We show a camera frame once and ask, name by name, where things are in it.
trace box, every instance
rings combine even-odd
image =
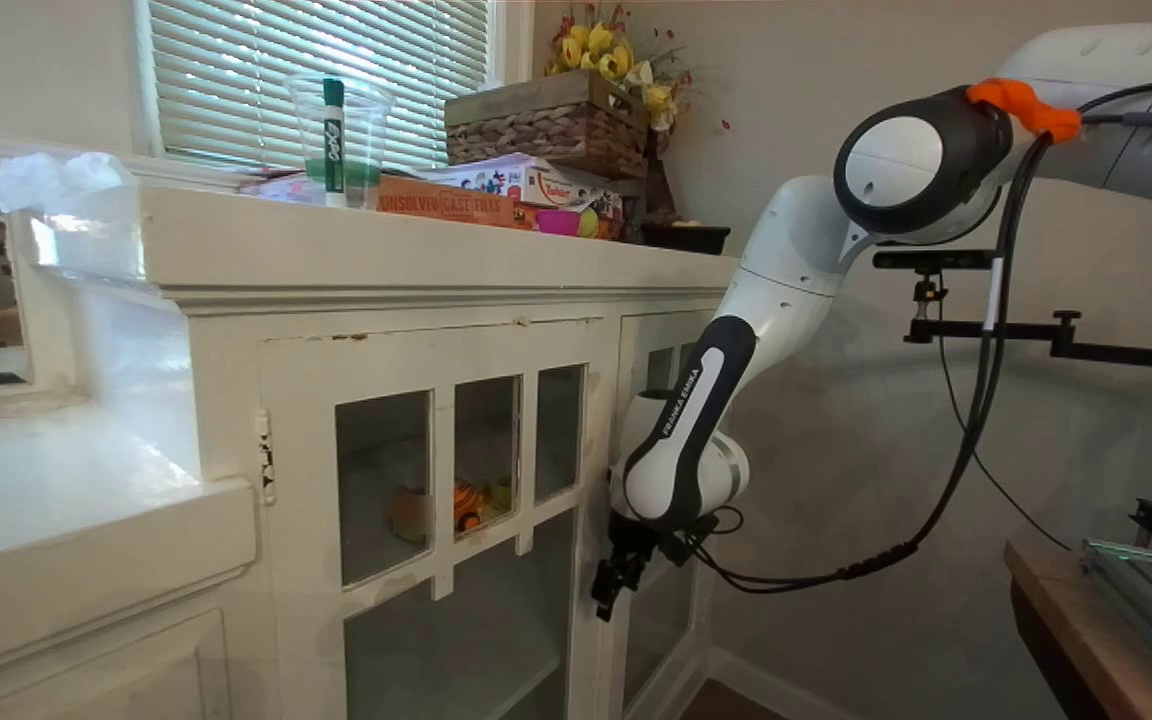
[[[488,158],[476,166],[453,166],[453,167],[434,167],[434,173],[416,173],[431,183],[453,183],[453,187],[469,187],[469,191],[493,191],[493,197],[510,197],[524,203],[542,203],[542,209],[569,209],[569,213],[583,213],[592,203],[618,203],[618,191],[606,187],[606,180],[573,173],[573,167],[556,167],[539,158]]]
[[[460,226],[521,230],[514,201],[506,197],[460,191],[460,187],[423,183],[412,177],[380,177],[375,209],[404,213],[404,217],[460,220]]]
[[[606,226],[592,209],[569,213],[569,209],[546,209],[546,203],[521,203],[510,197],[465,191],[465,187],[445,187],[445,183],[428,183],[428,180],[412,180],[412,177],[380,177],[375,209],[400,213],[400,217],[524,230],[524,233],[546,233],[546,238],[613,240],[613,233],[618,233],[614,226]]]
[[[447,162],[527,151],[594,177],[647,173],[647,114],[594,74],[563,74],[445,104]]]
[[[510,197],[510,201],[521,201],[521,209],[537,209],[532,217],[537,217],[539,233],[605,238],[605,240],[624,238],[624,197],[606,180],[589,177],[589,173],[573,173],[573,167],[556,167],[539,158],[524,158],[524,151],[493,158],[493,162],[476,162],[476,166],[453,166],[440,173],[418,173],[418,180],[469,187],[469,191]]]

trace black cable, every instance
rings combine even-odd
[[[1083,126],[1100,126],[1105,122],[1105,115],[1091,115],[1091,109],[1105,109],[1105,104],[1117,104],[1117,102],[1126,102],[1126,98],[1148,98],[1148,92],[1152,92],[1152,85],[1131,85],[1131,87],[1119,87],[1119,92],[1105,92],[1105,98],[1080,104]]]
[[[943,357],[943,336],[936,342],[936,357],[941,357],[941,376],[943,376],[943,397],[946,397],[946,409],[951,409],[951,421],[965,429],[965,409],[961,409],[961,391],[951,385],[951,373],[946,373],[946,357]],[[1054,531],[1046,531],[1012,494],[1005,482],[992,475],[992,468],[980,462],[980,454],[971,454],[971,465],[974,473],[1012,505],[1012,512],[1036,527],[1046,546],[1072,552]]]
[[[1105,109],[1105,104],[1124,102],[1124,98],[1143,98],[1143,92],[1152,92],[1152,85],[1097,98],[1097,102],[1080,104],[1080,114],[1088,115],[1091,109]],[[695,550],[699,566],[716,567],[739,591],[800,591],[800,590],[816,590],[816,583],[831,583],[831,580],[854,580],[854,577],[884,572],[884,567],[908,562],[930,536],[930,527],[941,526],[946,500],[955,496],[955,487],[965,482],[965,468],[974,455],[974,445],[980,445],[987,412],[992,412],[992,397],[997,397],[1000,364],[1005,364],[1005,348],[1007,348],[1005,330],[1007,330],[1007,304],[1012,304],[1012,262],[1014,262],[1018,217],[1025,217],[1027,187],[1030,187],[1036,167],[1041,167],[1046,148],[1052,148],[1052,136],[1046,131],[1036,136],[1027,144],[1027,151],[1018,158],[1012,183],[1007,183],[1000,238],[997,238],[997,318],[992,318],[992,330],[980,332],[974,388],[971,388],[961,454],[951,462],[951,473],[946,473],[943,494],[936,496],[929,522],[902,546],[893,546],[868,562],[845,566],[845,567],[825,572],[825,577],[746,577],[746,572],[718,567],[716,556]]]

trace floor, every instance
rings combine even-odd
[[[727,683],[707,679],[682,720],[784,720],[763,703],[737,695]]]

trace white cabinet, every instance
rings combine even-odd
[[[613,382],[614,324],[581,314],[361,314],[268,343],[284,703],[589,715],[569,695],[577,518],[606,468]]]
[[[704,611],[693,577],[661,567],[661,591],[614,623],[592,618],[589,583],[618,409],[675,376],[727,262],[127,187],[51,220],[34,266],[151,297],[170,336],[96,330],[101,360],[170,382],[119,409],[187,409],[174,431],[195,473],[255,486],[260,556],[223,611],[233,703],[192,673],[210,645],[138,645],[146,676],[112,679],[109,702],[135,709],[146,687],[156,715],[198,695],[202,715],[242,720],[614,720],[680,683]]]
[[[0,673],[0,720],[223,720],[223,618],[115,630]]]

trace yellow flowers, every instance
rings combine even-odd
[[[558,32],[553,35],[546,77],[553,74],[598,74],[614,87],[630,92],[653,122],[653,131],[673,131],[682,109],[682,87],[693,74],[669,74],[673,50],[656,57],[641,57],[629,40],[629,8],[614,6],[598,14],[598,6],[583,6],[583,21],[577,14],[563,18]]]

